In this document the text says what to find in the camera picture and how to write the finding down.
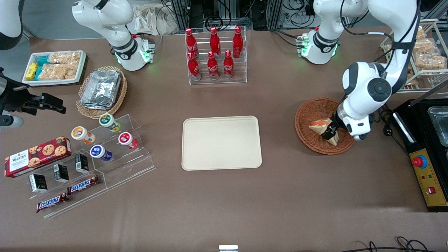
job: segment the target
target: cup lid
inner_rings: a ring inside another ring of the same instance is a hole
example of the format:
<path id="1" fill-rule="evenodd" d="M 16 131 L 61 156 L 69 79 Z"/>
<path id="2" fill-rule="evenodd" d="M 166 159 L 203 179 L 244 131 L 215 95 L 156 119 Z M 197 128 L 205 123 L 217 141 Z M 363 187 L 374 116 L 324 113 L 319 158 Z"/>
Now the cup lid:
<path id="1" fill-rule="evenodd" d="M 84 128 L 82 126 L 75 127 L 72 130 L 72 137 L 75 140 L 84 139 L 86 137 L 86 135 L 87 135 L 87 130 L 86 130 L 86 128 Z"/>
<path id="2" fill-rule="evenodd" d="M 102 157 L 106 153 L 103 146 L 97 144 L 90 149 L 90 155 L 94 158 Z"/>
<path id="3" fill-rule="evenodd" d="M 123 132 L 118 137 L 118 142 L 122 145 L 128 145 L 134 138 L 128 132 Z"/>
<path id="4" fill-rule="evenodd" d="M 109 113 L 104 113 L 99 117 L 98 121 L 101 126 L 109 127 L 113 124 L 114 118 L 113 115 Z"/>

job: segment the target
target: yogurt cup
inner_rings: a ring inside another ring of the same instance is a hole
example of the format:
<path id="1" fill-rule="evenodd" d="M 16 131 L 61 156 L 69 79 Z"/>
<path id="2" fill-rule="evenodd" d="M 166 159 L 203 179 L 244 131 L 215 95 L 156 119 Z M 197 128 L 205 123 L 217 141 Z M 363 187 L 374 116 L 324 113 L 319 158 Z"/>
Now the yogurt cup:
<path id="1" fill-rule="evenodd" d="M 98 158 L 105 162 L 109 161 L 112 158 L 112 152 L 106 150 L 106 148 L 99 144 L 94 145 L 90 149 L 90 155 L 92 156 L 92 158 Z"/>
<path id="2" fill-rule="evenodd" d="M 113 115 L 109 113 L 102 114 L 98 121 L 101 126 L 108 128 L 112 132 L 117 132 L 121 128 L 121 124 L 115 121 Z"/>
<path id="3" fill-rule="evenodd" d="M 72 130 L 72 138 L 84 142 L 85 144 L 92 144 L 96 139 L 94 134 L 90 133 L 82 126 L 75 127 Z"/>
<path id="4" fill-rule="evenodd" d="M 121 133 L 118 137 L 118 142 L 123 146 L 127 146 L 131 150 L 137 148 L 138 146 L 138 140 L 135 139 L 129 132 Z"/>

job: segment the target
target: cookie box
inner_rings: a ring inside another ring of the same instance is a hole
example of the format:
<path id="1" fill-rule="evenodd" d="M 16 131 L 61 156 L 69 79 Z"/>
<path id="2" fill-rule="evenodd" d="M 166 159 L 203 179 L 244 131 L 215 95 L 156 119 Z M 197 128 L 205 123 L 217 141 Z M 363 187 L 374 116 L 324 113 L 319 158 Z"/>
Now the cookie box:
<path id="1" fill-rule="evenodd" d="M 70 141 L 60 136 L 5 158 L 4 175 L 15 178 L 70 155 Z"/>

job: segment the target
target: wicker basket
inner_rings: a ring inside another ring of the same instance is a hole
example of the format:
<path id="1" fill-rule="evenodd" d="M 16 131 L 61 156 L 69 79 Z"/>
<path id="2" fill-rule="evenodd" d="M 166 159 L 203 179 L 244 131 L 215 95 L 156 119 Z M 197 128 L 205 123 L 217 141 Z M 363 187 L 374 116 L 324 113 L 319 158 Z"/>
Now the wicker basket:
<path id="1" fill-rule="evenodd" d="M 120 89 L 118 90 L 118 93 L 116 95 L 115 105 L 110 110 L 87 109 L 81 104 L 80 100 L 76 101 L 76 107 L 78 108 L 79 113 L 81 113 L 82 115 L 85 115 L 87 117 L 93 118 L 93 119 L 98 119 L 104 113 L 109 113 L 112 115 L 115 114 L 115 112 L 117 112 L 117 110 L 120 108 L 121 104 L 123 103 L 123 100 L 125 99 L 125 95 L 126 95 L 126 89 L 128 88 L 128 83 L 126 81 L 126 77 L 120 69 L 118 69 L 114 66 L 103 66 L 103 67 L 98 68 L 97 70 L 117 71 L 121 74 L 121 82 L 120 82 Z M 82 97 L 82 94 L 84 93 L 86 85 L 89 82 L 91 74 L 92 73 L 89 74 L 89 76 L 84 80 L 81 87 L 79 88 L 79 92 L 78 92 L 79 98 Z"/>
<path id="2" fill-rule="evenodd" d="M 297 110 L 295 118 L 297 135 L 313 151 L 326 155 L 337 155 L 347 151 L 355 143 L 354 138 L 344 129 L 338 129 L 339 141 L 337 146 L 334 146 L 308 128 L 310 123 L 316 120 L 331 117 L 338 105 L 337 100 L 319 97 L 306 101 Z"/>

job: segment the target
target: red bottle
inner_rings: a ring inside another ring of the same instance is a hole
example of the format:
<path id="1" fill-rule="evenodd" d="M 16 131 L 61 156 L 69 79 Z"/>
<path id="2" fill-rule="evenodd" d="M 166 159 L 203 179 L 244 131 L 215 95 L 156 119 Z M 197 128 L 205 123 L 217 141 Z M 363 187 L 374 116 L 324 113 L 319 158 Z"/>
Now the red bottle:
<path id="1" fill-rule="evenodd" d="M 198 81 L 201 79 L 201 73 L 199 72 L 199 64 L 194 59 L 194 54 L 192 52 L 188 53 L 188 70 L 191 74 L 192 81 Z"/>
<path id="2" fill-rule="evenodd" d="M 185 43 L 187 44 L 188 52 L 192 52 L 194 54 L 194 58 L 199 58 L 198 44 L 196 43 L 196 39 L 193 37 L 193 33 L 190 28 L 185 29 L 185 34 L 187 34 L 187 39 Z"/>
<path id="3" fill-rule="evenodd" d="M 221 41 L 217 35 L 216 27 L 212 26 L 210 32 L 210 49 L 215 54 L 215 58 L 219 59 L 221 57 Z"/>
<path id="4" fill-rule="evenodd" d="M 225 51 L 224 77 L 228 80 L 233 78 L 233 59 L 230 50 Z"/>
<path id="5" fill-rule="evenodd" d="M 208 52 L 208 74 L 210 75 L 210 79 L 217 80 L 220 77 L 218 73 L 218 63 L 215 59 L 215 54 L 213 52 Z"/>
<path id="6" fill-rule="evenodd" d="M 233 36 L 233 57 L 239 59 L 243 51 L 243 37 L 241 36 L 241 27 L 235 27 L 235 35 Z"/>

